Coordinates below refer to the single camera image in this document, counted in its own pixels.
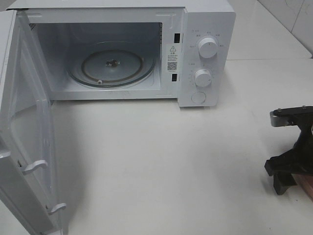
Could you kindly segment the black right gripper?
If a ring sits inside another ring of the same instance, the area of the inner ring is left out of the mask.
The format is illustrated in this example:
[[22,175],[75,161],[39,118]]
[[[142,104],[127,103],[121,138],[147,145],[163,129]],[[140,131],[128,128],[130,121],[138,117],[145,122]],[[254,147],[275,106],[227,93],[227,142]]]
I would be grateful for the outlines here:
[[273,187],[277,195],[283,195],[290,187],[296,186],[292,174],[313,175],[313,125],[302,124],[300,135],[289,151],[266,160],[265,169],[273,176]]

